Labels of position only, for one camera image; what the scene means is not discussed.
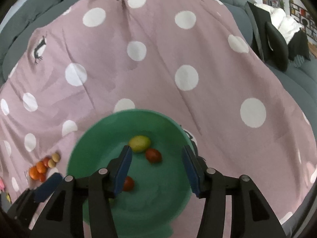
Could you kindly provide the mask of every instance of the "pink cloth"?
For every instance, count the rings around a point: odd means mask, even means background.
[[[25,173],[36,162],[59,151],[50,174],[65,175],[92,124],[134,107],[189,130],[209,167],[251,176],[279,219],[316,179],[309,122],[218,0],[80,0],[33,33],[0,99],[1,176],[13,201],[33,185]],[[203,203],[191,198],[172,237],[197,235]]]

